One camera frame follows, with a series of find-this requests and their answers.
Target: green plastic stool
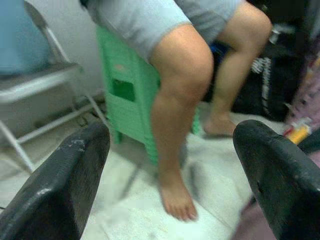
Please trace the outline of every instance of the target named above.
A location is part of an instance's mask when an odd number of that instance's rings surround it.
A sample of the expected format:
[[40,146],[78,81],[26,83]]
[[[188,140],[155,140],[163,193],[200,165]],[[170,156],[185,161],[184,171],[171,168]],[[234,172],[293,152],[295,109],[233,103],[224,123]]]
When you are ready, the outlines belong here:
[[[152,134],[151,108],[160,87],[160,76],[122,39],[102,27],[97,27],[105,85],[107,119],[116,144],[122,134],[145,145],[153,164],[158,163],[158,152]],[[198,110],[192,132],[200,132]]]

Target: black bag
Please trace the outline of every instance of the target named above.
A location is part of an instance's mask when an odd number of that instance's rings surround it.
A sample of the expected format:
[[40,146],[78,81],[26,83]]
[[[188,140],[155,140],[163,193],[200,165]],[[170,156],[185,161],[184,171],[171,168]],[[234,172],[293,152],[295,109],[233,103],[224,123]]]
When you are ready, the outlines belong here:
[[232,111],[283,121],[300,83],[302,63],[293,51],[270,43],[254,61]]

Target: bare foot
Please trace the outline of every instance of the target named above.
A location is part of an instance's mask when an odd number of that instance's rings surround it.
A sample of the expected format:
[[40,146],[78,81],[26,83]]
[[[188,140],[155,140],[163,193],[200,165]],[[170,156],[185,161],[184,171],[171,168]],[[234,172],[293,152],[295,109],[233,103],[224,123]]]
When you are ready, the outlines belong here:
[[159,173],[160,191],[165,211],[183,221],[195,221],[198,217],[192,198],[183,182],[180,171]]
[[204,131],[212,136],[230,136],[234,134],[236,125],[228,118],[210,118],[204,125]]

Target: white wall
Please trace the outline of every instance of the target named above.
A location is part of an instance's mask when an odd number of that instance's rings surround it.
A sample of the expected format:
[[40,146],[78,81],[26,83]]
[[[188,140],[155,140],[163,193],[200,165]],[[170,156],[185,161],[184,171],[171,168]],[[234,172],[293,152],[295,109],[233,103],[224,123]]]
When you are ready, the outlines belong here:
[[[78,0],[28,0],[44,16],[73,62],[84,67],[84,85],[92,95],[103,90],[95,24]],[[34,123],[70,106],[70,91],[58,87],[12,105],[0,107],[0,118],[19,136]]]
[[91,93],[103,87],[95,24],[79,0],[27,0],[44,16],[72,61],[84,67]]

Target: clothing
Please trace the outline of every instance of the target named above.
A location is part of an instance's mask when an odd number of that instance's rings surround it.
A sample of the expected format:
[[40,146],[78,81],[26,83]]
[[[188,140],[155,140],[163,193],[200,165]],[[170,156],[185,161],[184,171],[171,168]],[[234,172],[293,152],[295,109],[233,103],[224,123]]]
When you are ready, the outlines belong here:
[[145,60],[174,28],[193,24],[211,44],[243,0],[90,0],[92,19],[121,37]]

